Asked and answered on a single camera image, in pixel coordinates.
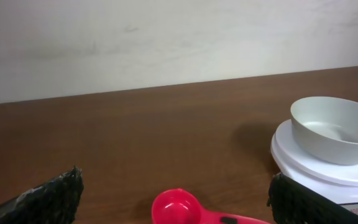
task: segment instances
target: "red scoop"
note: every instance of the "red scoop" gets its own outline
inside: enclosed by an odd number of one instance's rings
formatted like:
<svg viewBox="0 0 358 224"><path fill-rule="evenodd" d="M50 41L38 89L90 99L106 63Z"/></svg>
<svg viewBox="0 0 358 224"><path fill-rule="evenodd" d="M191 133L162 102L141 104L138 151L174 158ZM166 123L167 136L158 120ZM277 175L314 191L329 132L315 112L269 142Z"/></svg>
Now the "red scoop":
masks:
<svg viewBox="0 0 358 224"><path fill-rule="evenodd" d="M154 224L268 224L239 215L211 212L183 189L162 192L152 206Z"/></svg>

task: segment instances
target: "bowl rim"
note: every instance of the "bowl rim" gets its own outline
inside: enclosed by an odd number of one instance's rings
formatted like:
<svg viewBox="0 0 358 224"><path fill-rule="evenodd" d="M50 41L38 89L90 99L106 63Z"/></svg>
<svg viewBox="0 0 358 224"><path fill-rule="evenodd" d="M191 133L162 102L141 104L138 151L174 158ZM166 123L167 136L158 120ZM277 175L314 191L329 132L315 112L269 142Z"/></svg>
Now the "bowl rim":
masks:
<svg viewBox="0 0 358 224"><path fill-rule="evenodd" d="M327 137L327 136L324 136L320 133L317 133L316 131L313 131L312 129L308 128L307 126L303 125L301 122L299 122L294 114L293 114L293 107L295 105L295 103L299 102L299 101L302 101L302 100L306 100L306 99L310 99L310 98L322 98L322 99L331 99L331 100L338 100L338 101L347 101L349 103L353 103L353 104L357 104L358 105L358 102L356 101L352 101L352 100L347 100L347 99L343 99L343 98L338 98L338 97L332 97L332 96L308 96L308 97L304 97L304 98L300 98L298 100L296 100L295 102L293 102L291 104L291 108L290 108L290 112L291 112L291 118L294 119L297 123L301 124L304 128L306 128L307 130L311 131L312 133L315 133L321 137L324 137L324 138L327 138L327 139L331 139L333 141L337 141L337 142L343 142L343 143L346 143L346 144L353 144L353 145L356 145L358 146L358 142L350 142L350 141L345 141L345 140L340 140L340 139L334 139L334 138L331 138L331 137Z"/></svg>

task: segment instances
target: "red spoon handle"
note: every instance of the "red spoon handle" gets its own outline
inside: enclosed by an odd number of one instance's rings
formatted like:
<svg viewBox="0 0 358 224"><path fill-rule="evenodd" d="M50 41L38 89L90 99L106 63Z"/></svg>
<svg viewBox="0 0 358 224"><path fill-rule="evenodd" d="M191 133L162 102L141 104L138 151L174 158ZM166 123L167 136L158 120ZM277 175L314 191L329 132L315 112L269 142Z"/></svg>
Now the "red spoon handle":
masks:
<svg viewBox="0 0 358 224"><path fill-rule="evenodd" d="M207 211L204 214L204 217L210 221L210 224L269 224L265 221L256 220L254 218L242 217L239 215L230 215L219 212Z"/></svg>

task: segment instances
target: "round white plate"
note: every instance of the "round white plate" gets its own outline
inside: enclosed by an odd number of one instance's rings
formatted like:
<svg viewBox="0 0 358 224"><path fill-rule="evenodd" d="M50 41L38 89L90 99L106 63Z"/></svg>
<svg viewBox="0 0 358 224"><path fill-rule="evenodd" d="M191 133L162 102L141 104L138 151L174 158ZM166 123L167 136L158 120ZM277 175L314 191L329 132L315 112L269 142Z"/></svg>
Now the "round white plate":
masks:
<svg viewBox="0 0 358 224"><path fill-rule="evenodd" d="M294 140L291 120L284 121L276 130L278 153L295 167L323 180L337 184L358 186L358 165L343 166L322 161L304 151Z"/></svg>

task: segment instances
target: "kitchen scale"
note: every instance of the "kitchen scale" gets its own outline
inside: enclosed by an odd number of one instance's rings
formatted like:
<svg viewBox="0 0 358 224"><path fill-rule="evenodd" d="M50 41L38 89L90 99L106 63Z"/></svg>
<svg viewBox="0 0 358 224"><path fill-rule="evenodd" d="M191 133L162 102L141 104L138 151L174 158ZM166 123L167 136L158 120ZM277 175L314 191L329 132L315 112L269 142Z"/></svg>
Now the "kitchen scale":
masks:
<svg viewBox="0 0 358 224"><path fill-rule="evenodd" d="M293 137L291 120L277 128L271 152L285 175L358 214L358 165L333 164L307 153Z"/></svg>

